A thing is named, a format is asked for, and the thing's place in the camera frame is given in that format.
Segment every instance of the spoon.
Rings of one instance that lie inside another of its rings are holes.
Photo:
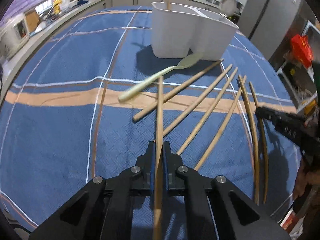
[[[152,76],[146,78],[144,81],[142,81],[139,84],[136,84],[129,90],[123,92],[118,100],[119,102],[124,102],[135,96],[137,93],[141,92],[143,89],[145,89],[148,85],[150,85],[153,81],[158,79],[160,76],[163,76],[167,74],[168,72],[174,70],[174,69],[183,69],[183,68],[189,68],[196,64],[201,58],[203,54],[202,53],[195,53],[195,54],[190,54],[180,60],[177,66],[171,66],[168,68],[165,68],[164,70],[159,71],[158,73],[153,74]]]

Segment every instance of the window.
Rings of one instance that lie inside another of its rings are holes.
[[[36,6],[36,12],[38,14],[41,14],[43,11],[47,10],[51,6],[52,6],[52,0],[47,0],[47,1],[39,4],[38,6]]]

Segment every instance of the refrigerator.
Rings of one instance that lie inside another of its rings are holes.
[[[285,38],[302,0],[247,0],[240,31],[269,60]]]

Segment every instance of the metal screw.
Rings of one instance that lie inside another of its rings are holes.
[[[222,175],[217,176],[217,182],[225,183],[226,181],[227,181],[227,178],[225,176],[222,176]]]
[[[130,169],[133,173],[138,173],[139,171],[141,171],[140,167],[139,166],[133,166],[131,167]]]
[[[100,177],[100,176],[97,176],[97,177],[94,177],[94,178],[92,179],[92,181],[93,181],[93,183],[95,183],[95,184],[100,184],[100,183],[103,181],[103,178]]]
[[[178,171],[180,171],[180,172],[182,172],[182,173],[185,173],[185,172],[188,171],[188,167],[186,167],[186,166],[180,166],[180,167],[178,168]]]

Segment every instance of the spoon handle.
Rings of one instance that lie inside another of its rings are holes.
[[[153,81],[155,81],[156,79],[158,79],[160,76],[163,76],[165,74],[167,74],[169,71],[175,69],[176,66],[171,66],[168,68],[165,68],[164,70],[159,71],[158,73],[153,74],[152,76],[146,78],[144,81],[142,81],[141,83],[136,84],[135,86],[133,86],[132,88],[130,88],[129,90],[123,92],[118,100],[119,102],[124,102],[129,100],[130,98],[132,98],[133,96],[135,96],[137,93],[141,92],[143,89],[145,89],[148,85],[150,85]]]

